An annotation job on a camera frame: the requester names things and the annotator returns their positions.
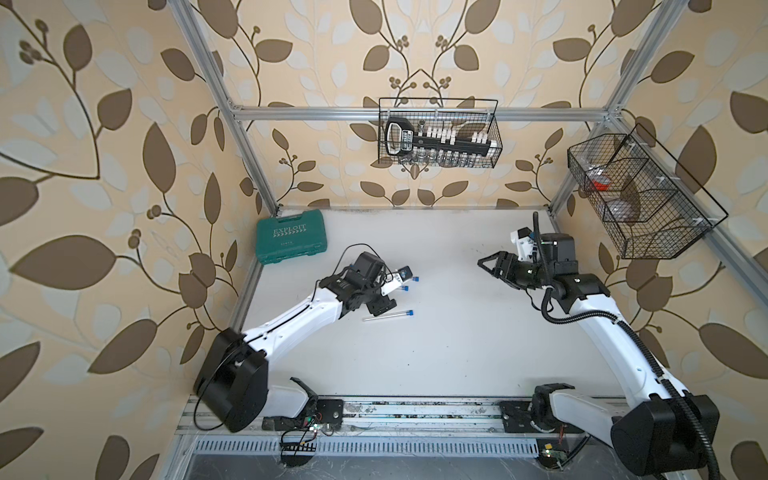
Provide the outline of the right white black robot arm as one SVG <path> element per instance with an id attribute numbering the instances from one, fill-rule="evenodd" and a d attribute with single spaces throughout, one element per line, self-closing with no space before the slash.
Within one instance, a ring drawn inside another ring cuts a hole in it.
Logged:
<path id="1" fill-rule="evenodd" d="M 662 365 L 597 276 L 580 273 L 574 239 L 543 234 L 533 225 L 514 232 L 512 241 L 514 252 L 496 252 L 478 266 L 516 290 L 541 290 L 535 309 L 548 323 L 580 326 L 607 362 L 627 404 L 619 409 L 570 384 L 543 384 L 529 404 L 532 427 L 550 433 L 575 426 L 611 447 L 636 476 L 663 479 L 671 472 L 704 468 L 709 478 L 720 478 L 713 448 L 717 406 L 706 395 L 692 394 Z"/>

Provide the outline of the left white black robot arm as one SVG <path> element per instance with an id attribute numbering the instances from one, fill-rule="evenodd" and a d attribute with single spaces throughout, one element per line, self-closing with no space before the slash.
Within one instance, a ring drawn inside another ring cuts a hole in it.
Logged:
<path id="1" fill-rule="evenodd" d="M 312 294 L 280 316 L 245 332 L 227 328 L 214 339 L 193 393 L 237 433 L 262 416 L 274 430 L 308 427 L 317 418 L 318 395 L 305 382 L 270 379 L 277 361 L 303 341 L 364 306 L 379 317 L 397 306 L 390 294 L 413 278 L 408 266 L 388 269 L 376 254 L 317 281 Z"/>

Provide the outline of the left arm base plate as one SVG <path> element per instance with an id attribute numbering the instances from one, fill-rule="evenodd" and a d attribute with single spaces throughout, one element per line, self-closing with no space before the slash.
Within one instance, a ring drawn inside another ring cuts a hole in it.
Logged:
<path id="1" fill-rule="evenodd" d="M 336 431 L 343 423 L 344 401 L 342 399 L 309 400 L 303 410 L 294 417 L 265 417 L 264 431 L 285 432 L 306 430 L 315 427 L 323 431 Z"/>

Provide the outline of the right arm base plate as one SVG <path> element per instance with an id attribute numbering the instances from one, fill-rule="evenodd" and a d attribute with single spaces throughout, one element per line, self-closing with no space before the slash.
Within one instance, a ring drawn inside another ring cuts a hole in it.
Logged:
<path id="1" fill-rule="evenodd" d="M 531 400 L 504 400 L 498 403 L 505 433 L 523 434 L 582 434 L 578 427 L 563 423 L 554 417 L 536 413 Z"/>

